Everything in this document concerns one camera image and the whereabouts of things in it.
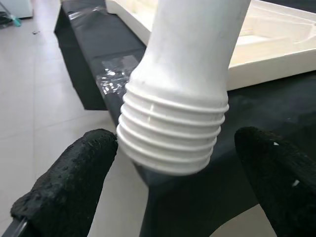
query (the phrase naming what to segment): tiled floor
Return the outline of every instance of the tiled floor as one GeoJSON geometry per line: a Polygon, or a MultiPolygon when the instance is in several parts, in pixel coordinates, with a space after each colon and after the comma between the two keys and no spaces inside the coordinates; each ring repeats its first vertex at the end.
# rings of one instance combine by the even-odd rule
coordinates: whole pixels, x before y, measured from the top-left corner
{"type": "MultiPolygon", "coordinates": [[[[11,221],[13,202],[68,145],[92,129],[115,131],[109,113],[85,111],[72,88],[53,34],[59,1],[34,0],[34,8],[34,19],[24,20],[21,28],[0,30],[0,235],[11,221]]],[[[130,161],[118,151],[89,236],[138,237],[147,194],[130,161]]],[[[257,206],[212,236],[274,233],[257,206]]]]}

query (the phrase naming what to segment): white plastic part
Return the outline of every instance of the white plastic part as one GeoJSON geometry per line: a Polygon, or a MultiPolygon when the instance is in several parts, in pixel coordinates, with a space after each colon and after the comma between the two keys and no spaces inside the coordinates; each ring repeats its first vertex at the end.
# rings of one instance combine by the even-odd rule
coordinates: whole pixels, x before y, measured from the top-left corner
{"type": "MultiPolygon", "coordinates": [[[[106,4],[147,45],[156,5],[146,0],[106,4]]],[[[314,71],[315,60],[316,14],[252,0],[229,66],[227,90],[314,71]]]]}
{"type": "Polygon", "coordinates": [[[250,0],[160,0],[145,55],[126,85],[121,149],[160,173],[205,168],[228,109],[228,66],[250,0]]]}

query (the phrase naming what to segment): black table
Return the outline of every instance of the black table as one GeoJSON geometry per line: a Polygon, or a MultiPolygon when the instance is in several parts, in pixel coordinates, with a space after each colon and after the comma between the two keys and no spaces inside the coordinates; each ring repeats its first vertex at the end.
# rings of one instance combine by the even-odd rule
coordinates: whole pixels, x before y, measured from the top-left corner
{"type": "MultiPolygon", "coordinates": [[[[316,12],[314,0],[270,0],[316,12]]],[[[64,1],[55,33],[65,64],[87,110],[109,110],[118,124],[121,95],[104,94],[96,78],[104,62],[132,56],[145,46],[116,16],[91,11],[104,0],[64,1]],[[69,14],[81,12],[70,20],[69,14]]],[[[230,109],[210,165],[198,174],[172,177],[136,166],[149,186],[142,237],[208,237],[220,225],[257,204],[234,146],[243,126],[271,130],[316,157],[316,72],[229,91],[230,109]]]]}

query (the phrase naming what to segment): white plastic pipe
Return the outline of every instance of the white plastic pipe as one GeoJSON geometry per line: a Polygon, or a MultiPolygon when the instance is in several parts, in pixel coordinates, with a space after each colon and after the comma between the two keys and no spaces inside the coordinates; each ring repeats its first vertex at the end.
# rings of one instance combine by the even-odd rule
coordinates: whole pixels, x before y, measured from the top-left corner
{"type": "Polygon", "coordinates": [[[205,168],[228,110],[228,66],[250,0],[160,0],[126,85],[121,149],[160,173],[205,168]]]}

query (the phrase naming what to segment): white tray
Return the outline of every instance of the white tray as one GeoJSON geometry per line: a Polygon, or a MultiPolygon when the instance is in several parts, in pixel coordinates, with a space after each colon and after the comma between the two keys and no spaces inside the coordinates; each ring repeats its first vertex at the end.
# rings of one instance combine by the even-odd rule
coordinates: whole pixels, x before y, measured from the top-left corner
{"type": "MultiPolygon", "coordinates": [[[[158,0],[106,0],[147,45],[158,0]]],[[[316,14],[253,0],[229,66],[227,90],[316,70],[316,14]]]]}

